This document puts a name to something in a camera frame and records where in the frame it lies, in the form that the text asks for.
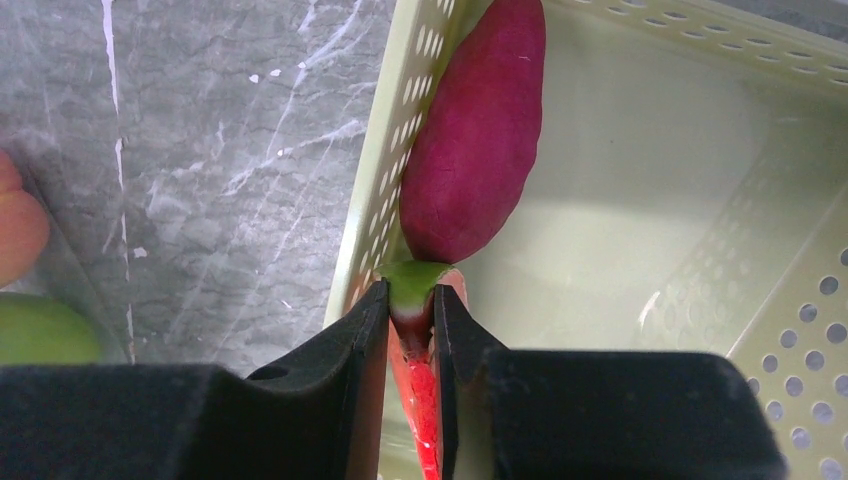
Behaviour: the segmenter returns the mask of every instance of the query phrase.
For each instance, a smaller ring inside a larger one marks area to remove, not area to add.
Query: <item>orange fruit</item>
[[[49,235],[47,214],[22,189],[20,173],[0,150],[0,288],[32,269]]]

